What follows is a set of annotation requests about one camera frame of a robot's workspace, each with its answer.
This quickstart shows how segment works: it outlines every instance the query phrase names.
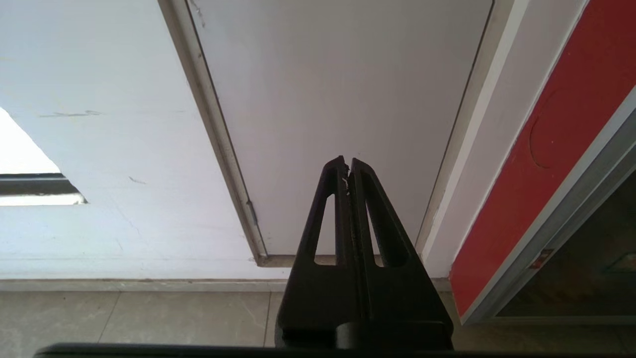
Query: floor tile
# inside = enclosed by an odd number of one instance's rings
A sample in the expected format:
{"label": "floor tile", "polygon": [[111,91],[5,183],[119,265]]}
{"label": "floor tile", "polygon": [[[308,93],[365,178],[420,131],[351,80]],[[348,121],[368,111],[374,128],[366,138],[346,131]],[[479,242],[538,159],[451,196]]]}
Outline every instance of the floor tile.
{"label": "floor tile", "polygon": [[97,342],[118,292],[0,292],[0,357],[61,342]]}
{"label": "floor tile", "polygon": [[269,292],[123,292],[101,342],[262,347]]}
{"label": "floor tile", "polygon": [[622,351],[618,337],[607,326],[461,326],[452,294],[442,292],[440,296],[455,324],[453,345],[456,350],[590,354]]}
{"label": "floor tile", "polygon": [[280,308],[283,292],[272,292],[270,298],[270,312],[267,317],[267,332],[265,334],[265,346],[276,347],[274,343],[274,328],[276,326],[276,316]]}

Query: white wall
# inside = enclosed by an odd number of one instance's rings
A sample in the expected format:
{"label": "white wall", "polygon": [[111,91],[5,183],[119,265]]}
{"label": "white wall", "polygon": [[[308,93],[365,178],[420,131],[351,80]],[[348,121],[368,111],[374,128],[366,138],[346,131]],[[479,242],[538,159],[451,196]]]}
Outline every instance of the white wall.
{"label": "white wall", "polygon": [[156,1],[1,2],[0,107],[89,202],[0,207],[0,279],[287,276],[253,263]]}
{"label": "white wall", "polygon": [[584,4],[515,0],[424,245],[429,276],[448,276]]}

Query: metal trim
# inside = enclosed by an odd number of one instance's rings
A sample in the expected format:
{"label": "metal trim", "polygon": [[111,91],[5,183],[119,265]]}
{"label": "metal trim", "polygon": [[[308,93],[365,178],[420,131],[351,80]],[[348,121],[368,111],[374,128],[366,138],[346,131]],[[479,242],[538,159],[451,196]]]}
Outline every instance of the metal trim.
{"label": "metal trim", "polygon": [[214,90],[205,54],[198,39],[186,0],[158,0],[170,36],[179,55],[184,73],[190,84],[193,97],[201,114],[205,130],[221,167],[225,184],[238,214],[245,238],[254,260],[262,266],[267,258],[260,228],[252,219],[249,195],[239,168],[239,162],[232,147],[223,118],[223,112]]}

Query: red door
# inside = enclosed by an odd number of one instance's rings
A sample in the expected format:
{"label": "red door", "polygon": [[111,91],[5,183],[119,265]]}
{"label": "red door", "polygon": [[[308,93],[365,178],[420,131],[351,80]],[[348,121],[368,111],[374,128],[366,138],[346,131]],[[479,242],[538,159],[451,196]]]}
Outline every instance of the red door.
{"label": "red door", "polygon": [[635,13],[630,0],[591,0],[584,9],[453,264],[462,321],[636,85]]}

